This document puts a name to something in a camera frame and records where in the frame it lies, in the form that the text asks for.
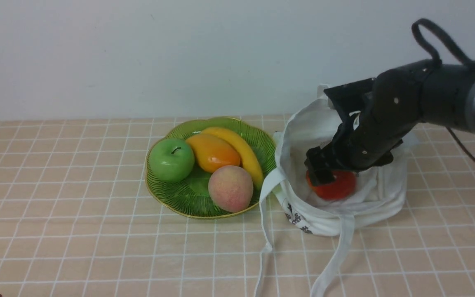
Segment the bag strap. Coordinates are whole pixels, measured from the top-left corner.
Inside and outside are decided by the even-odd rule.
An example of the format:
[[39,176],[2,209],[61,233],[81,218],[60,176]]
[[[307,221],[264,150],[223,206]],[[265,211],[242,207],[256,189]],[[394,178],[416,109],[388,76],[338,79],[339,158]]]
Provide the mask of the bag strap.
[[285,180],[285,175],[282,173],[281,170],[275,168],[272,170],[263,181],[263,186],[260,192],[260,215],[261,215],[261,229],[263,231],[263,236],[265,237],[266,244],[260,252],[260,272],[258,276],[258,282],[256,283],[256,288],[254,289],[254,296],[258,296],[258,292],[261,290],[263,285],[263,254],[265,252],[272,252],[272,244],[270,243],[269,236],[267,235],[267,227],[266,227],[266,198],[269,196],[269,193],[272,190]]
[[323,297],[327,287],[337,276],[337,272],[341,268],[342,262],[346,259],[349,250],[351,250],[351,242],[355,233],[355,216],[353,214],[339,214],[341,222],[340,241],[338,247],[333,254],[326,268],[315,280],[311,288],[311,297]]

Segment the red tomato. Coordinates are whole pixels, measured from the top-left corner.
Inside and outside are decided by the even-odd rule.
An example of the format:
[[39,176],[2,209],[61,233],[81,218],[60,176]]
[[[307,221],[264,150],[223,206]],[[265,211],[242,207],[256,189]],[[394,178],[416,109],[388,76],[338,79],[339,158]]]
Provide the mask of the red tomato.
[[323,184],[322,186],[313,186],[309,179],[309,171],[306,173],[307,184],[313,189],[318,197],[325,200],[338,200],[351,195],[357,184],[355,174],[351,171],[333,171],[336,180],[331,184]]

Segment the glass plate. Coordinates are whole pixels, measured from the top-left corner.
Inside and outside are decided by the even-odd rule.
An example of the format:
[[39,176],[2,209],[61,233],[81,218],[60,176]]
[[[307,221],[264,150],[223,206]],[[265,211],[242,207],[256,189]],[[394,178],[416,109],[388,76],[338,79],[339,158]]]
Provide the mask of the glass plate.
[[[163,139],[187,139],[208,127],[224,127],[238,133],[252,147],[260,162],[264,177],[275,167],[275,143],[265,131],[250,126],[241,120],[230,117],[215,117],[208,120],[191,120],[173,128]],[[225,211],[213,203],[208,193],[208,181],[211,173],[203,171],[197,164],[190,175],[177,183],[161,182],[149,167],[149,156],[146,157],[146,185],[149,192],[157,201],[180,215],[197,219],[219,219],[236,216],[255,207],[260,198],[260,192],[254,190],[249,207],[240,212]]]

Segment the plate gold rim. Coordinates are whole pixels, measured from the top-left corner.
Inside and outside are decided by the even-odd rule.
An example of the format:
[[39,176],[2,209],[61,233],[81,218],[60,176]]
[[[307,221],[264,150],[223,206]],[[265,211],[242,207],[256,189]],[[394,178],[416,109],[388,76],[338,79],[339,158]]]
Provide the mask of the plate gold rim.
[[182,122],[181,124],[173,127],[172,130],[170,130],[170,132],[168,132],[166,134],[166,136],[164,136],[163,138],[159,139],[156,143],[154,143],[154,145],[148,150],[147,154],[146,154],[146,158],[145,158],[145,164],[144,164],[144,179],[145,179],[145,182],[144,184],[146,184],[146,188],[148,190],[148,192],[151,194],[151,197],[153,197],[153,199],[155,199],[156,201],[158,201],[160,204],[164,205],[166,208],[168,208],[169,210],[175,212],[176,214],[179,214],[179,215],[182,215],[182,216],[185,216],[187,218],[192,218],[192,219],[199,219],[199,220],[214,220],[214,219],[224,219],[224,218],[230,218],[230,217],[235,217],[235,216],[239,216],[240,214],[244,214],[245,212],[253,209],[254,207],[256,207],[260,201],[254,203],[253,205],[247,207],[246,209],[243,209],[241,211],[238,211],[238,212],[233,212],[231,214],[222,214],[220,216],[211,216],[211,217],[200,217],[200,216],[192,216],[190,214],[183,214],[182,212],[180,211],[177,211],[175,210],[173,207],[170,207],[170,205],[167,205],[166,203],[160,201],[160,199],[158,199],[157,197],[155,197],[155,194],[153,194],[153,192],[151,191],[151,189],[149,188],[149,184],[148,184],[148,158],[149,158],[149,154],[151,154],[151,150],[153,150],[153,148],[155,147],[155,145],[157,145],[157,143],[159,143],[160,141],[162,141],[163,139],[166,139],[166,137],[168,137],[168,135],[171,133],[171,131],[173,131],[175,128],[177,128],[178,126],[180,125],[183,125],[183,124],[187,124],[187,123],[192,123],[192,122],[205,122],[207,120],[216,120],[218,118],[226,118],[226,119],[230,119],[230,120],[237,120],[238,122],[242,122],[243,124],[249,126],[249,127],[252,127],[252,128],[256,128],[262,132],[264,132],[268,137],[269,139],[272,141],[272,143],[275,145],[275,141],[274,141],[274,138],[272,137],[272,135],[270,135],[269,133],[267,133],[265,130],[263,130],[262,128],[258,128],[256,126],[252,126],[251,124],[239,119],[239,118],[235,118],[235,117],[226,117],[226,116],[221,116],[221,117],[211,117],[211,118],[208,118],[208,119],[196,119],[196,120],[187,120],[186,122]]

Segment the robotic arm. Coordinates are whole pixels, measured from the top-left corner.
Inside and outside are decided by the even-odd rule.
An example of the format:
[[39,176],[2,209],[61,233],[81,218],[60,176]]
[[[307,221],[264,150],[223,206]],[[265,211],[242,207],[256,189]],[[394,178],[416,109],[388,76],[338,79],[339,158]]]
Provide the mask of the robotic arm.
[[[461,65],[442,64],[419,25],[437,36]],[[333,170],[360,172],[391,163],[390,151],[418,123],[445,126],[453,137],[450,128],[475,134],[475,60],[428,19],[415,22],[412,32],[432,59],[324,90],[342,124],[327,146],[307,151],[305,165],[314,186],[335,181]]]

